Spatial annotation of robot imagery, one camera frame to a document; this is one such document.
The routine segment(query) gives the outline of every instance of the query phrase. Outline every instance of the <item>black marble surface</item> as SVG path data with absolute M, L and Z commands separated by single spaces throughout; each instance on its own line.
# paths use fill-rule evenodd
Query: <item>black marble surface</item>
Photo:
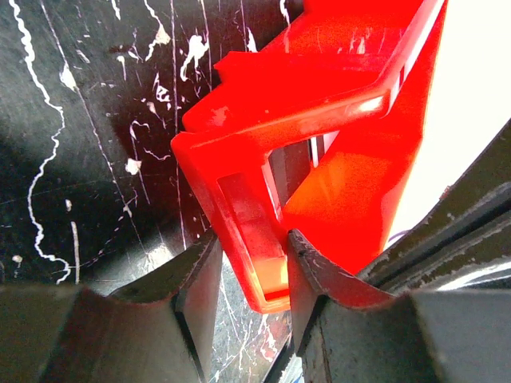
M 107 294 L 208 228 L 169 142 L 231 50 L 262 48 L 295 0 L 0 2 L 0 262 L 7 282 Z M 224 260 L 211 381 L 260 381 L 289 332 Z

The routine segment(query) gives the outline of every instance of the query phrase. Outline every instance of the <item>red bracket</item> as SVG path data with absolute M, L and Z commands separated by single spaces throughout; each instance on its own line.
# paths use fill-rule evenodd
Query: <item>red bracket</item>
M 444 0 L 305 1 L 260 53 L 231 52 L 222 85 L 172 149 L 253 310 L 289 308 L 287 231 L 352 274 L 380 253 L 422 140 Z M 268 157 L 337 132 L 280 206 Z

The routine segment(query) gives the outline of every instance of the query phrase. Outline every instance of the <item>red plastic handle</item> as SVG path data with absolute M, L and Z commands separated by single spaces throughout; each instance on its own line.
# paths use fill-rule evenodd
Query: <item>red plastic handle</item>
M 446 2 L 339 3 L 310 0 L 260 53 L 227 55 L 216 65 L 222 85 L 172 141 L 259 312 L 289 307 L 292 228 L 353 274 L 378 255 L 422 139 Z M 271 152 L 335 131 L 281 207 Z

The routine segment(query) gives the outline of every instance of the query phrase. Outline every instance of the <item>red plastic object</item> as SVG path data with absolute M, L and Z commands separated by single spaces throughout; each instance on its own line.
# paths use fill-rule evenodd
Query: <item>red plastic object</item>
M 260 53 L 230 53 L 222 85 L 172 149 L 253 310 L 289 308 L 286 234 L 355 274 L 381 251 L 422 126 L 443 0 L 305 1 Z M 281 207 L 268 157 L 339 131 Z

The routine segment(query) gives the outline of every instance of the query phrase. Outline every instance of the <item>white surface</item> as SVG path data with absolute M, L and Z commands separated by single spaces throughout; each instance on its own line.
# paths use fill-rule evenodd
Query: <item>white surface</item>
M 450 0 L 424 141 L 390 235 L 411 229 L 511 117 L 511 2 Z

